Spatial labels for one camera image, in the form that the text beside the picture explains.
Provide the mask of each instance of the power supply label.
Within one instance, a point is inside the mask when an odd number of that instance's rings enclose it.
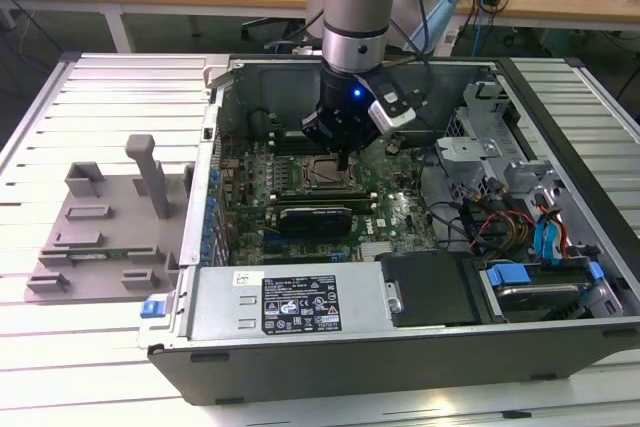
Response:
[[[342,330],[335,275],[262,279],[262,331],[267,335]]]

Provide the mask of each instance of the metal slat surface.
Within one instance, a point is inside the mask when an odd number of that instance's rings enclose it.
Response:
[[[629,221],[640,229],[640,141],[633,126],[625,124],[622,108],[607,101],[596,85],[588,84],[579,69],[558,70],[555,62],[516,62],[525,79],[542,79],[554,86],[573,89],[581,84],[583,93],[553,93],[544,85],[532,83],[547,111],[562,129],[567,139],[585,164],[595,174],[602,188]],[[538,144],[530,126],[523,122],[522,133],[536,155],[544,158],[544,149]]]
[[[159,79],[193,82],[201,79],[204,59],[203,55],[89,54],[75,67],[69,67],[67,74],[70,79],[102,79],[100,82],[137,79],[145,87]],[[220,56],[221,67],[226,61]],[[562,61],[532,59],[525,64],[530,65],[532,71],[542,73],[567,73],[568,69]],[[77,86],[73,93],[83,90]],[[33,269],[38,255],[40,245],[35,244],[48,234],[60,207],[55,199],[63,198],[66,192],[63,181],[74,150],[77,156],[93,152],[108,160],[99,163],[105,175],[136,174],[135,164],[113,163],[114,159],[118,160],[113,156],[117,155],[117,148],[124,146],[128,135],[140,129],[154,133],[156,150],[163,156],[183,159],[165,163],[166,173],[180,173],[185,163],[193,160],[187,157],[191,152],[189,148],[198,143],[200,124],[191,122],[190,116],[195,110],[188,109],[199,105],[204,108],[206,98],[182,104],[166,99],[149,100],[163,98],[164,92],[157,92],[155,96],[149,92],[130,94],[118,92],[119,96],[126,97],[111,103],[94,95],[90,102],[74,99],[72,104],[60,102],[59,96],[52,95],[48,110],[42,113],[0,177],[0,204],[11,201],[20,204],[0,205],[0,304],[4,304],[0,305],[0,353],[3,354],[0,356],[0,425],[164,426],[186,420],[190,427],[373,424],[605,427],[631,425],[640,418],[640,384],[637,382],[640,351],[616,354],[569,380],[555,382],[194,407],[182,400],[175,388],[146,361],[145,351],[136,348],[140,323],[138,302],[19,303],[26,274]],[[191,107],[179,111],[186,105]],[[582,105],[597,106],[592,101]],[[81,127],[84,122],[89,122],[89,129]],[[181,122],[181,128],[171,126]],[[65,129],[65,123],[73,128]],[[616,140],[613,137],[618,130],[596,127],[569,132],[569,136],[575,134],[575,140],[595,138],[607,143]],[[56,152],[61,154],[57,159]],[[57,163],[49,164],[45,160]],[[607,163],[608,158],[591,161]],[[635,178],[627,174],[598,175],[606,177],[612,185],[634,185],[635,182]],[[635,215],[634,211],[623,213]],[[525,410],[533,417],[504,419],[501,413],[504,410]]]

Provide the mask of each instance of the blue release tab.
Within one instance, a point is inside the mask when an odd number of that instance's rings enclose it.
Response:
[[[487,275],[493,287],[531,283],[531,277],[524,264],[496,264],[487,270]]]
[[[145,300],[140,308],[140,318],[157,319],[164,317],[164,300]]]
[[[589,273],[593,277],[593,280],[595,280],[596,282],[598,280],[604,279],[604,272],[602,270],[602,267],[600,267],[600,264],[597,262],[589,262]]]

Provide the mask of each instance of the white aluminum table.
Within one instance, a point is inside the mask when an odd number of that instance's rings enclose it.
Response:
[[[640,425],[640,350],[554,382],[193,407],[137,347],[138,302],[23,303],[71,162],[133,174],[122,148],[132,132],[153,133],[165,172],[195,159],[208,101],[204,60],[102,54],[61,62],[0,155],[0,425]],[[226,61],[219,56],[221,72]],[[505,411],[532,417],[505,420]]]

